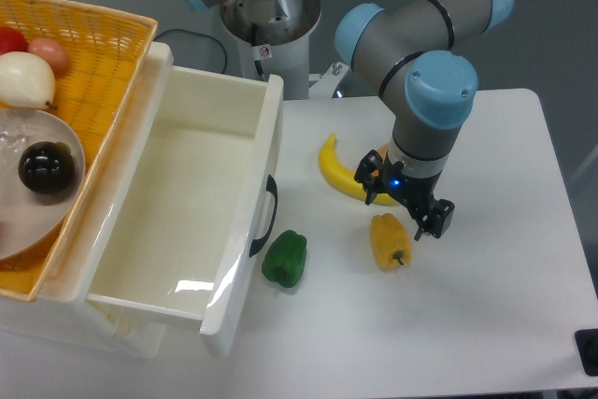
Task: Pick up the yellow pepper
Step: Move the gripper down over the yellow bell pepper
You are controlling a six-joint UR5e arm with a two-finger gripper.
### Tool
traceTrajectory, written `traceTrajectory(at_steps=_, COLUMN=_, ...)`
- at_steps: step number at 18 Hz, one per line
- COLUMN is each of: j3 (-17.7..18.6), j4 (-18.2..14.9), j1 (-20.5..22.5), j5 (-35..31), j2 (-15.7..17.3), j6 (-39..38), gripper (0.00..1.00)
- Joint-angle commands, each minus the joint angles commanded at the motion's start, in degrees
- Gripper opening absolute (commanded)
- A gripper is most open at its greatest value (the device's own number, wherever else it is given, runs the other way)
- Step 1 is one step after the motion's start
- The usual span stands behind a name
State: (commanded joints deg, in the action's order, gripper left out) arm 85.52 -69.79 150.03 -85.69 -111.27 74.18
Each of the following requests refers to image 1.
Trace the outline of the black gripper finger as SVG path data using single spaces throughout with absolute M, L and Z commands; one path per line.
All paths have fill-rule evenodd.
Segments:
M 418 230 L 414 240 L 419 241 L 423 235 L 439 239 L 450 227 L 454 210 L 455 205 L 449 200 L 431 200 L 425 209 L 416 213 Z
M 379 194 L 386 192 L 379 174 L 382 168 L 383 159 L 376 150 L 370 150 L 358 163 L 354 180 L 362 186 L 367 205 L 371 205 Z

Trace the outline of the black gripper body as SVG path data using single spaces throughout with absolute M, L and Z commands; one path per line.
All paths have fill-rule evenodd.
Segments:
M 441 173 L 437 173 L 428 178 L 413 178 L 404 172 L 402 163 L 392 164 L 388 157 L 384 159 L 380 172 L 384 192 L 404 206 L 417 222 L 424 222 L 429 216 L 434 201 L 434 188 L 440 175 Z

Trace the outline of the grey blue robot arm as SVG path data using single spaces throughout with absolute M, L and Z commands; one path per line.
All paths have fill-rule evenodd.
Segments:
M 280 76 L 286 95 L 304 99 L 310 87 L 309 38 L 320 0 L 185 0 L 196 11 L 217 7 L 239 49 L 247 78 Z M 335 31 L 335 48 L 392 112 L 385 155 L 368 153 L 355 178 L 365 199 L 386 193 L 404 206 L 420 235 L 440 237 L 454 205 L 434 197 L 478 80 L 453 46 L 487 33 L 510 15 L 514 0 L 413 0 L 388 12 L 375 4 L 349 11 Z

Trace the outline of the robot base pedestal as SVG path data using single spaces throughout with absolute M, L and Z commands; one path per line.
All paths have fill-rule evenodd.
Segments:
M 285 100 L 308 98 L 309 39 L 320 22 L 320 0 L 227 0 L 220 14 L 244 78 L 277 75 Z

